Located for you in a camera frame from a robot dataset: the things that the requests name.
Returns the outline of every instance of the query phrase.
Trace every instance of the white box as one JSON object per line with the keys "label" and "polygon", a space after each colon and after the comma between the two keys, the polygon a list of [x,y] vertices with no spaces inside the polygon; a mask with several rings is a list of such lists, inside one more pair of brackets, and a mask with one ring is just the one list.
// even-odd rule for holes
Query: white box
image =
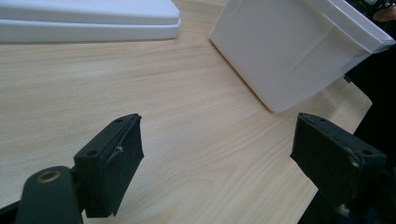
{"label": "white box", "polygon": [[345,0],[229,0],[210,38],[274,112],[395,44]]}
{"label": "white box", "polygon": [[171,0],[0,0],[0,42],[168,39],[179,14]]}

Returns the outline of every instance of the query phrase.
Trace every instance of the light wood grain surface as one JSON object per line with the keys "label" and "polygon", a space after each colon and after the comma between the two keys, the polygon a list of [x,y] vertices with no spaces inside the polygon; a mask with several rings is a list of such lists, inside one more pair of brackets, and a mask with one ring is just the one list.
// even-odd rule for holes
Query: light wood grain surface
{"label": "light wood grain surface", "polygon": [[353,132],[371,103],[340,79],[269,111],[208,38],[225,3],[175,0],[172,40],[0,45],[0,206],[139,113],[146,157],[118,215],[84,222],[296,223],[316,193],[290,158],[298,112]]}

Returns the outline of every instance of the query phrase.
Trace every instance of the black object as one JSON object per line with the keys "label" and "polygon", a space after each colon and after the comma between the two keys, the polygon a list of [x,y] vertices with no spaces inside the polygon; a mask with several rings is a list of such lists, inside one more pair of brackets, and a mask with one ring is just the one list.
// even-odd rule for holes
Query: black object
{"label": "black object", "polygon": [[143,159],[137,114],[115,119],[75,156],[69,169],[55,166],[25,182],[21,200],[0,210],[0,223],[82,223],[117,214]]}
{"label": "black object", "polygon": [[394,25],[392,25],[393,22],[374,21],[373,16],[377,11],[381,9],[395,6],[395,0],[346,0],[346,1],[385,32],[389,32],[394,28]]}
{"label": "black object", "polygon": [[394,6],[395,0],[346,0],[365,15],[373,16],[377,11]]}
{"label": "black object", "polygon": [[[396,38],[396,26],[391,36]],[[388,156],[387,169],[396,167],[396,46],[371,55],[347,72],[373,105],[354,135]]]}
{"label": "black object", "polygon": [[359,219],[371,208],[395,220],[396,175],[385,169],[387,155],[381,151],[326,119],[300,113],[290,156],[318,187],[299,223]]}

